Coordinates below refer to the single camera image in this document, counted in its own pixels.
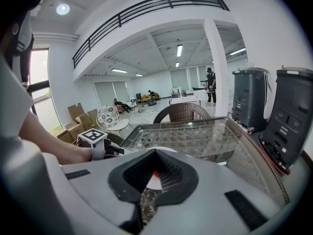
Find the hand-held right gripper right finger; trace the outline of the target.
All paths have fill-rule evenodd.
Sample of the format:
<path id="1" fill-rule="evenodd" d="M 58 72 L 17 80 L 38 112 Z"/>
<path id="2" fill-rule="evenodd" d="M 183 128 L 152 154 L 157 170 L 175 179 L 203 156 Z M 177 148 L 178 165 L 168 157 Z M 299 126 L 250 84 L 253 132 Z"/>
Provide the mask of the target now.
<path id="1" fill-rule="evenodd" d="M 224 165 L 166 151 L 167 155 L 191 165 L 199 181 L 194 192 L 181 204 L 158 207 L 146 227 L 148 235 L 245 235 L 249 228 L 225 196 L 238 190 L 267 219 L 281 206 Z"/>

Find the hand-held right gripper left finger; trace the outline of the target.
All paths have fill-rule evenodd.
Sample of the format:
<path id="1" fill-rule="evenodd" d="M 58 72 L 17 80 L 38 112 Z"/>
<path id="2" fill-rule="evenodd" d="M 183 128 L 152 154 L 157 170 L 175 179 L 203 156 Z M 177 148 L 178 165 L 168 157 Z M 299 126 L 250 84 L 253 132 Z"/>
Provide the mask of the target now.
<path id="1" fill-rule="evenodd" d="M 143 228 L 143 193 L 152 175 L 133 160 L 145 151 L 62 167 L 70 185 L 92 211 L 115 228 L 139 234 Z"/>

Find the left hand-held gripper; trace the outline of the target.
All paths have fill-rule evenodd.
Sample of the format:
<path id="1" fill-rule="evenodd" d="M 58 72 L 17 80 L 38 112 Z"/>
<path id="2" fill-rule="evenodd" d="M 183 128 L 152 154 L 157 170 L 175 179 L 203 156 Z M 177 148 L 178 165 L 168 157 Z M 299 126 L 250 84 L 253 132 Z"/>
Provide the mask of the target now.
<path id="1" fill-rule="evenodd" d="M 120 147 L 123 139 L 115 134 L 89 129 L 78 134 L 77 143 L 91 148 L 91 161 L 109 159 L 124 155 Z"/>

